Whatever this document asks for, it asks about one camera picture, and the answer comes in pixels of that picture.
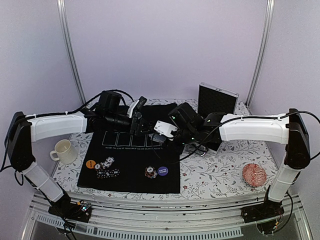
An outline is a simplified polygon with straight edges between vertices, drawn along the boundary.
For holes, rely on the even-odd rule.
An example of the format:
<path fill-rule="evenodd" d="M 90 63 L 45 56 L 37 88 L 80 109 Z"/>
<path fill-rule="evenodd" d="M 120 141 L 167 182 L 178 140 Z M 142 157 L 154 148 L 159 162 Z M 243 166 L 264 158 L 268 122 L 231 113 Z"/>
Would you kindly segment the purple small blind button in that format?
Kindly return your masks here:
<path fill-rule="evenodd" d="M 161 166 L 161 167 L 159 167 L 159 168 L 157 169 L 157 174 L 158 174 L 159 176 L 164 177 L 164 176 L 166 176 L 168 173 L 169 173 L 169 169 L 168 169 L 167 167 L 165 167 L 165 166 Z"/>

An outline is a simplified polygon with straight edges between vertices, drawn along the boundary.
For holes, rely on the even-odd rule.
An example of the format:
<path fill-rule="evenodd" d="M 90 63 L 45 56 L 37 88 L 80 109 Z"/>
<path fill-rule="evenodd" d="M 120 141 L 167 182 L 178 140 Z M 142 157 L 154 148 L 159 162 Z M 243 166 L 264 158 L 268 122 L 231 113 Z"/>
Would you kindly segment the orange black poker chip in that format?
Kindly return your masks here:
<path fill-rule="evenodd" d="M 154 179 L 158 176 L 158 173 L 154 167 L 148 166 L 144 170 L 144 175 L 149 179 Z"/>

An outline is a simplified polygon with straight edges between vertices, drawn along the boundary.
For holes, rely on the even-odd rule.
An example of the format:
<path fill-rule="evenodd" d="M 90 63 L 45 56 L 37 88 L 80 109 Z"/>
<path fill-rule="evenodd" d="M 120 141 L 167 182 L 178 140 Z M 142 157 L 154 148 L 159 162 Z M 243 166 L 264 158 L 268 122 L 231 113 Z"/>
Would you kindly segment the black white chip stack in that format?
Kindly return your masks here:
<path fill-rule="evenodd" d="M 115 158 L 109 156 L 105 159 L 105 161 L 96 163 L 93 168 L 96 171 L 96 177 L 98 179 L 118 177 L 120 175 L 120 170 L 117 168 L 112 168 L 114 162 Z"/>

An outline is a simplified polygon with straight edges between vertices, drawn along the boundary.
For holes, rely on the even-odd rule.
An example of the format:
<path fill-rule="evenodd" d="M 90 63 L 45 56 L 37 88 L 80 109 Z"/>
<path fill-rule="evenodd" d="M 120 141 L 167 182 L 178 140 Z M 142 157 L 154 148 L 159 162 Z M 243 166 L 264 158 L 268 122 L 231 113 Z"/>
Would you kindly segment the orange big blind button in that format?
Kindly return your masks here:
<path fill-rule="evenodd" d="M 88 168 L 88 169 L 94 169 L 95 168 L 95 165 L 96 165 L 96 162 L 94 160 L 88 160 L 86 163 L 85 163 L 85 166 Z"/>

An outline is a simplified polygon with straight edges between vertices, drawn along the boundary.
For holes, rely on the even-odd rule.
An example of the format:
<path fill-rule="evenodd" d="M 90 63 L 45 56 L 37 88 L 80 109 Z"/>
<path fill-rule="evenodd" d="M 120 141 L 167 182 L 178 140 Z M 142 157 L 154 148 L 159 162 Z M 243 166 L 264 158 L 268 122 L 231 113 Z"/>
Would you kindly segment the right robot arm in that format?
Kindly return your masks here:
<path fill-rule="evenodd" d="M 164 134 L 177 145 L 216 141 L 265 141 L 285 145 L 285 157 L 277 175 L 267 188 L 263 203 L 244 207 L 246 222 L 275 217 L 284 213 L 282 201 L 301 170 L 311 162 L 309 134 L 301 111 L 291 108 L 278 115 L 237 116 L 210 113 L 203 118 L 188 103 L 175 107 L 169 114 L 171 123 Z"/>

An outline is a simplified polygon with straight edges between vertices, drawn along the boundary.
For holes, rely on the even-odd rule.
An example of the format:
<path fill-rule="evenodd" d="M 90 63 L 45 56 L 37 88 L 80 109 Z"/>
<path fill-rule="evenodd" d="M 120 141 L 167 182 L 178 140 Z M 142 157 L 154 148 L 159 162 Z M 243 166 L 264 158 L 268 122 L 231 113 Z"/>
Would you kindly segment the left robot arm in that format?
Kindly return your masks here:
<path fill-rule="evenodd" d="M 118 111 L 122 98 L 120 93 L 105 90 L 98 98 L 91 108 L 82 106 L 74 111 L 34 115 L 16 112 L 4 140 L 5 157 L 9 158 L 11 167 L 45 196 L 52 213 L 61 218 L 71 218 L 74 211 L 80 208 L 71 202 L 66 191 L 36 162 L 32 153 L 34 142 L 68 134 L 105 131 L 139 136 L 150 130 L 141 113 L 147 102 L 145 97 L 134 101 L 126 114 Z"/>

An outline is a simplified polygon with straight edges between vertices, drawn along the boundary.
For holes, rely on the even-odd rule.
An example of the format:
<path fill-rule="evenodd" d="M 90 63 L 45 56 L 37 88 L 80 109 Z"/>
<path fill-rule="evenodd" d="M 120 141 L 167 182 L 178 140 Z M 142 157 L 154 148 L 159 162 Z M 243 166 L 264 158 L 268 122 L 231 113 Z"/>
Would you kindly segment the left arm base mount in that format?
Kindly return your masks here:
<path fill-rule="evenodd" d="M 52 215 L 61 217 L 62 219 L 74 220 L 78 222 L 88 223 L 92 214 L 92 204 L 80 200 L 76 203 L 72 202 L 49 202 L 48 212 Z"/>

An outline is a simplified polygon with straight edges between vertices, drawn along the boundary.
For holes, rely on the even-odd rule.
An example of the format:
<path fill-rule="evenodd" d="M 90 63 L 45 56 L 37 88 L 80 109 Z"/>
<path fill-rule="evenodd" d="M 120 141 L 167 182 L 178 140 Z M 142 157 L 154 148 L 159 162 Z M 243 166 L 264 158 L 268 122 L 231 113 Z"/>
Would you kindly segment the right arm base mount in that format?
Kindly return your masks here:
<path fill-rule="evenodd" d="M 241 217 L 245 223 L 264 221 L 257 224 L 258 230 L 265 234 L 271 234 L 279 225 L 279 220 L 284 214 L 284 208 L 281 202 L 264 200 L 263 203 L 246 206 L 241 208 Z"/>

